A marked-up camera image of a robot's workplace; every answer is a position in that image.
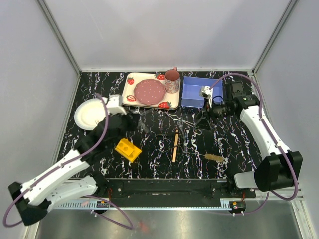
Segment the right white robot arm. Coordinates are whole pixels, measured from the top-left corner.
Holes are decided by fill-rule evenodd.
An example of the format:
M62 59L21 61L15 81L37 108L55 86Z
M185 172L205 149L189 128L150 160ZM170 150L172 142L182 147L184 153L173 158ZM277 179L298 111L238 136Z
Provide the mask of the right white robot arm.
M221 117L237 115L245 124L259 148L262 162L255 171L237 173L226 185L231 197L238 197L245 188L257 188L262 192L295 186L303 158L298 151L291 151L276 134L265 116L256 95L248 95L240 82L230 87L230 99L221 104L213 101L213 89L203 86L200 95L205 98L204 106L195 117L198 129L212 129L212 123Z

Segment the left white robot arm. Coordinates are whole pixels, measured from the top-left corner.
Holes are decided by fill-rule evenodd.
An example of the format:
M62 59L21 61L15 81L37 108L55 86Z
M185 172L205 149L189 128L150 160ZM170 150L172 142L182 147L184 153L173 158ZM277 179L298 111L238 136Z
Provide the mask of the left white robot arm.
M17 208L21 223L33 225L69 200L90 195L103 197L108 185L100 173L89 174L68 185L65 181L94 165L99 155L121 144L126 133L136 131L140 124L139 113L109 115L45 172L25 183L11 183L8 187L13 199L11 206Z

